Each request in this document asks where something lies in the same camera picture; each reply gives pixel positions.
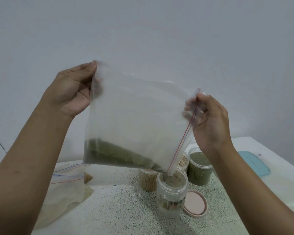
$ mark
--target bag with green contents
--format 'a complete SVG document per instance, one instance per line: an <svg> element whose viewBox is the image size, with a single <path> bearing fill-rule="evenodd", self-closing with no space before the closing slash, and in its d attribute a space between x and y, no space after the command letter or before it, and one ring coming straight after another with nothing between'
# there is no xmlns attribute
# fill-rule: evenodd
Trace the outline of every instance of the bag with green contents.
<svg viewBox="0 0 294 235"><path fill-rule="evenodd" d="M140 79L102 62L97 62L96 79L91 85L83 162L172 175L204 105L195 102L186 117L189 94L173 82Z"/></svg>

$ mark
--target white wall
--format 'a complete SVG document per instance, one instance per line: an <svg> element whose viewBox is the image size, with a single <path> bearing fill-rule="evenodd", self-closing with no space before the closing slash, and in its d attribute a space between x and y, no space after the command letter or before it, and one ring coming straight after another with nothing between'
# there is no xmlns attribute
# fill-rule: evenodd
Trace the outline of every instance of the white wall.
<svg viewBox="0 0 294 235"><path fill-rule="evenodd" d="M100 59L201 87L294 164L294 0L0 0L0 142L10 148L56 73ZM60 160L81 157L88 111Z"/></svg>

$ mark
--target pink jar lid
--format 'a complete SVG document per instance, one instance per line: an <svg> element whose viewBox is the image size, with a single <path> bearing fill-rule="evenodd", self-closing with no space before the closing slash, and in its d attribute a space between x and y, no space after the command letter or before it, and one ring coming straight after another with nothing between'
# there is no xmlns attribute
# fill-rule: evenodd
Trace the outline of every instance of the pink jar lid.
<svg viewBox="0 0 294 235"><path fill-rule="evenodd" d="M207 200L199 191L189 189L186 193L183 210L191 217L202 217L207 213L208 210Z"/></svg>

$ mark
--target plastic jar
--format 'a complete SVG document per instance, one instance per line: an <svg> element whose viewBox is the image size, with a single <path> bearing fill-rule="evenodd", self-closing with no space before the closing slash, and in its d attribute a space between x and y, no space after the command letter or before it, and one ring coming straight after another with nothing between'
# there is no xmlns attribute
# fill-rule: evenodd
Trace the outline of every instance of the plastic jar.
<svg viewBox="0 0 294 235"><path fill-rule="evenodd" d="M138 169L138 181L145 191L156 191L158 172L150 169Z"/></svg>
<svg viewBox="0 0 294 235"><path fill-rule="evenodd" d="M159 173L157 176L157 207L165 217L174 218L183 211L188 190L186 172L178 167L173 176Z"/></svg>
<svg viewBox="0 0 294 235"><path fill-rule="evenodd" d="M211 163L199 147L190 149L188 155L190 161L187 171L188 181L197 186L206 185L213 171Z"/></svg>
<svg viewBox="0 0 294 235"><path fill-rule="evenodd" d="M188 164L189 164L189 156L186 152L184 152L180 159L179 167L182 168L185 172L187 172Z"/></svg>

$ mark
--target tabletop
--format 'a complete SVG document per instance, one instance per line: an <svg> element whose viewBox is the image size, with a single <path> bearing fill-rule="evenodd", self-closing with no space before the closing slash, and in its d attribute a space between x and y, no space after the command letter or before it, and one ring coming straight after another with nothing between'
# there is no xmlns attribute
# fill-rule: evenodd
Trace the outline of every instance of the tabletop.
<svg viewBox="0 0 294 235"><path fill-rule="evenodd" d="M233 144L238 151L261 154L260 159L271 169L262 180L294 211L294 166L250 137L233 139ZM186 151L194 146L190 144ZM88 183L94 193L49 226L34 230L33 235L248 234L214 174L206 186L189 186L207 198L209 209L204 217L181 213L166 219L157 211L155 192L140 188L137 169L92 165L86 172L94 176Z"/></svg>

